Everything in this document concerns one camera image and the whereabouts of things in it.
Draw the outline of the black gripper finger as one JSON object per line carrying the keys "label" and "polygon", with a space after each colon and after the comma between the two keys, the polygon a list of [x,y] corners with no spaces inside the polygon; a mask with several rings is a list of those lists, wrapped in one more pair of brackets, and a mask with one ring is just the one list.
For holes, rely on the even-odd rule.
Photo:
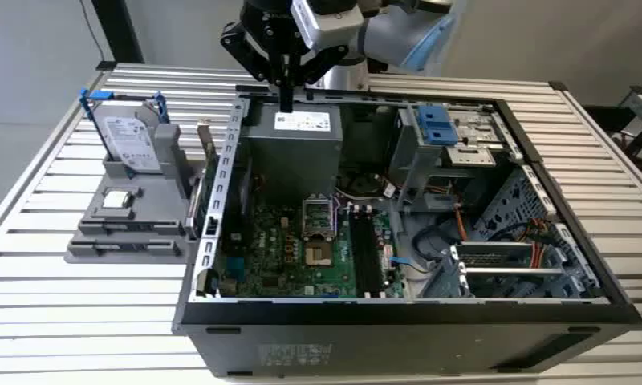
{"label": "black gripper finger", "polygon": [[247,40],[245,28],[240,23],[224,26],[220,44],[235,58],[239,65],[260,82],[267,81],[277,87],[279,111],[288,111],[288,82],[284,76],[283,56],[277,53],[264,57]]}
{"label": "black gripper finger", "polygon": [[304,84],[315,83],[320,77],[339,64],[348,53],[348,46],[339,45],[320,50],[304,63],[292,58],[288,65],[287,112],[293,111],[293,89]]}

